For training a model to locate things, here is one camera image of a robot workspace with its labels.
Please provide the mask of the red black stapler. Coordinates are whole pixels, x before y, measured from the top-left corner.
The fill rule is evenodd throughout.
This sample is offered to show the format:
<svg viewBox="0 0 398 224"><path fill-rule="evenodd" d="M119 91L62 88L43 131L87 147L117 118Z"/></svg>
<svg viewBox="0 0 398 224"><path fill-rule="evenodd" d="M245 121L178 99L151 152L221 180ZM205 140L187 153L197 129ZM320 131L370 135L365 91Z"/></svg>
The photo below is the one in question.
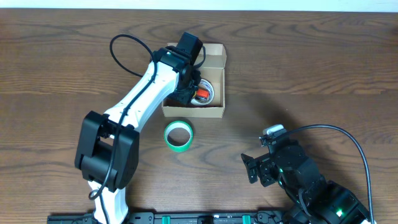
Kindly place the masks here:
<svg viewBox="0 0 398 224"><path fill-rule="evenodd" d="M210 92L206 89L198 89L195 95L196 100L207 101L210 97Z"/></svg>

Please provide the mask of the white tape roll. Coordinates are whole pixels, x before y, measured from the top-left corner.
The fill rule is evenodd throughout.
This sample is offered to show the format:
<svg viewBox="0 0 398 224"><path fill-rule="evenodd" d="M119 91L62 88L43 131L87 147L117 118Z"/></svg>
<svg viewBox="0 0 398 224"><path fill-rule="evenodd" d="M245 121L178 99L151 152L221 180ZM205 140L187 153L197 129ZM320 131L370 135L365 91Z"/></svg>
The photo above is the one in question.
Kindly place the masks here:
<svg viewBox="0 0 398 224"><path fill-rule="evenodd" d="M196 100L195 99L195 95L196 94L194 94L194 97L191 100L191 104L193 104L195 106L206 106L206 105L209 105L213 101L214 96L215 96L215 90L213 88L213 85L208 80L205 80L204 78L202 78L200 83L199 83L199 86L198 86L198 89L200 89L200 88L206 89L206 90L208 90L210 92L209 99L207 101Z"/></svg>

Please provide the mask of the green tape roll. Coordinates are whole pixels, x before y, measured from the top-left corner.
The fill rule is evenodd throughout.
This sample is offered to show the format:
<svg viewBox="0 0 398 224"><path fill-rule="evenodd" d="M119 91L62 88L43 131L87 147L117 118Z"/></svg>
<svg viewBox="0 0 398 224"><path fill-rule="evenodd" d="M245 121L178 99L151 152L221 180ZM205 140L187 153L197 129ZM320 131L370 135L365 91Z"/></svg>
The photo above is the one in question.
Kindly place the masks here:
<svg viewBox="0 0 398 224"><path fill-rule="evenodd" d="M185 152L193 141L193 129L184 121L173 121L164 130L164 141L174 152Z"/></svg>

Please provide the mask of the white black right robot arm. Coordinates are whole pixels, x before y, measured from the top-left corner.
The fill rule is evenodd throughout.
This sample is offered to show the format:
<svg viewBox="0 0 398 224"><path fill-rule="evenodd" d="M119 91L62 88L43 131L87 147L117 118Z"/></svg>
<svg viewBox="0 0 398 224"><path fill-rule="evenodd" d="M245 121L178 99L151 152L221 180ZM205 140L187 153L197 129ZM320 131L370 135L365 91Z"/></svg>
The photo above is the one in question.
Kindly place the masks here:
<svg viewBox="0 0 398 224"><path fill-rule="evenodd" d="M278 184L294 202L284 215L294 223L370 223L367 208L347 188L321 175L317 164L300 145L275 148L253 158L241 154L250 183Z"/></svg>

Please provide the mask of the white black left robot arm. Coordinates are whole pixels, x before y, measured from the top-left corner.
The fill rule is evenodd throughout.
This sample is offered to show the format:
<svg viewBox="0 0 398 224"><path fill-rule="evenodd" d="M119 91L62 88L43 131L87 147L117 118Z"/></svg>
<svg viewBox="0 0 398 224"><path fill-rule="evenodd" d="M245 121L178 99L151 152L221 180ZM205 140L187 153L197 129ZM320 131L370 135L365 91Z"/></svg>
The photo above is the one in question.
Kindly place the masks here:
<svg viewBox="0 0 398 224"><path fill-rule="evenodd" d="M139 136L156 107L166 98L187 106L201 80L196 63L203 42L185 32L177 45L149 51L145 74L130 92L103 114L90 111L83 119L75 155L95 202L95 223L124 223L129 215L126 186L139 160Z"/></svg>

